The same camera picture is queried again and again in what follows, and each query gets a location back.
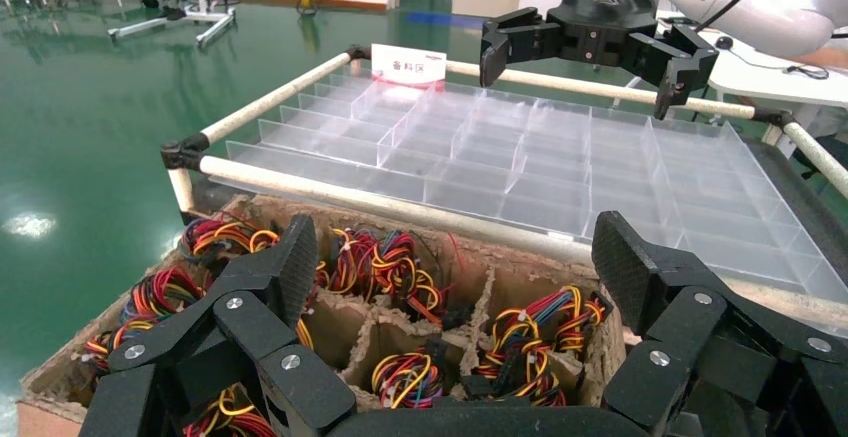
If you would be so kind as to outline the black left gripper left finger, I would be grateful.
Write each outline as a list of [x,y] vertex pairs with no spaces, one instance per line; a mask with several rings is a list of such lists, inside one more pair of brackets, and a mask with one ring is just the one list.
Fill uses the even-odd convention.
[[357,403],[296,334],[317,264],[313,220],[298,214],[278,244],[232,260],[200,300],[112,352],[81,434],[177,436],[240,384],[275,434],[329,435]]

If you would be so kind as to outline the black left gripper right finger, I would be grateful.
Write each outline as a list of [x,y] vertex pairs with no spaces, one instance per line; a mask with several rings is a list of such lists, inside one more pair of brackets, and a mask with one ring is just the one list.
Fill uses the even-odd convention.
[[597,217],[591,258],[622,323],[640,339],[604,405],[663,434],[708,383],[768,416],[769,436],[847,432],[847,347],[732,291],[695,254],[643,239],[616,211]]

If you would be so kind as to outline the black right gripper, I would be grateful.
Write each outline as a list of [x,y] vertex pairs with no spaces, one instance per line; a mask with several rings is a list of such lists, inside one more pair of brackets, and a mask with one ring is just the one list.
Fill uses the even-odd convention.
[[707,85],[718,51],[693,28],[656,37],[659,0],[561,0],[546,21],[527,7],[483,23],[479,83],[488,88],[511,63],[558,57],[620,67],[657,87],[653,117]]

